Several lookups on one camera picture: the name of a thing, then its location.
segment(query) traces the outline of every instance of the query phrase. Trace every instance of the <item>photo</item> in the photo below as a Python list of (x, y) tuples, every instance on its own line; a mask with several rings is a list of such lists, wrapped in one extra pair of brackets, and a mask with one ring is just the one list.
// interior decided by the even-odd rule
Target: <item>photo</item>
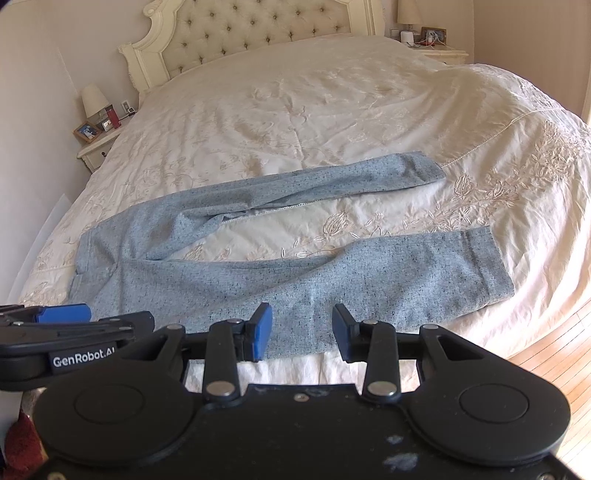
[(100, 127), (103, 129), (104, 132), (108, 132), (113, 128), (113, 124), (111, 123), (110, 119), (107, 119), (100, 124)]
[(423, 27), (421, 41), (426, 45), (447, 45), (447, 30), (445, 28)]
[(86, 122), (74, 130), (74, 135), (86, 143), (92, 143), (100, 135), (100, 130), (90, 122)]

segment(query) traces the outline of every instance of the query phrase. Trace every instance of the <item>table lamp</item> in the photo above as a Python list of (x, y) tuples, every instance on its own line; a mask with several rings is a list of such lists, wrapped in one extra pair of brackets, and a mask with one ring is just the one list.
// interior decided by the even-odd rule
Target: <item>table lamp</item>
[(414, 45), (413, 24), (423, 23), (416, 0), (398, 0), (398, 23), (407, 25), (407, 29), (400, 32), (400, 41), (412, 47)]
[(82, 103), (84, 104), (86, 118), (96, 115), (110, 105), (103, 92), (94, 83), (82, 89)]
[(98, 113), (99, 124), (101, 124), (108, 116), (113, 127), (119, 128), (121, 126), (113, 105), (109, 103), (105, 95), (103, 95), (103, 92), (101, 92), (100, 88), (94, 83), (91, 83), (82, 89), (82, 103), (84, 104), (87, 119), (90, 119), (90, 117)]

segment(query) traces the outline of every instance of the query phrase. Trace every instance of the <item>ornate headboard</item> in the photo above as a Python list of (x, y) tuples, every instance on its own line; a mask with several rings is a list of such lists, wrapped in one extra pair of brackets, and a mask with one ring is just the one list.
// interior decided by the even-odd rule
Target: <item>ornate headboard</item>
[(119, 47), (139, 92), (239, 51), (385, 28), (381, 0), (154, 0), (144, 15), (152, 20), (148, 35)]

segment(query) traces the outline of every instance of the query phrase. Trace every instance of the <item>embroidered bedspread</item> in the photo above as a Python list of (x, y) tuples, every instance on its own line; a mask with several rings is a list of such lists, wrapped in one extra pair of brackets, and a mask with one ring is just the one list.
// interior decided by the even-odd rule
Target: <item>embroidered bedspread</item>
[[(503, 356), (591, 298), (587, 126), (504, 70), (446, 66), (387, 38), (330, 35), (224, 57), (151, 93), (48, 240), (22, 300), (65, 301), (82, 232), (131, 205), (417, 150), (447, 176), (421, 195), (365, 194), (233, 220), (171, 258), (307, 258), (362, 238), (490, 225), (516, 295), (452, 329)], [(240, 370), (257, 382), (363, 377), (363, 365), (336, 352)], [(190, 381), (198, 387), (199, 367)]]

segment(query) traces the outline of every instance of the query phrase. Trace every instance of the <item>nightstand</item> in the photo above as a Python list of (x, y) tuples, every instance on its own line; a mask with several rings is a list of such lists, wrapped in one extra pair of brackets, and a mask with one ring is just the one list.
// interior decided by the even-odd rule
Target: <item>nightstand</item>
[(129, 120), (130, 118), (125, 118), (121, 121), (121, 126), (119, 128), (102, 133), (94, 142), (78, 152), (78, 158), (84, 161), (92, 173), (96, 172), (96, 170), (98, 170), (103, 164), (105, 157), (111, 150), (115, 140), (117, 140), (117, 137), (123, 133)]
[(446, 45), (434, 45), (432, 47), (413, 48), (414, 51), (433, 60), (438, 60), (448, 65), (465, 65), (468, 60), (467, 52), (455, 50)]

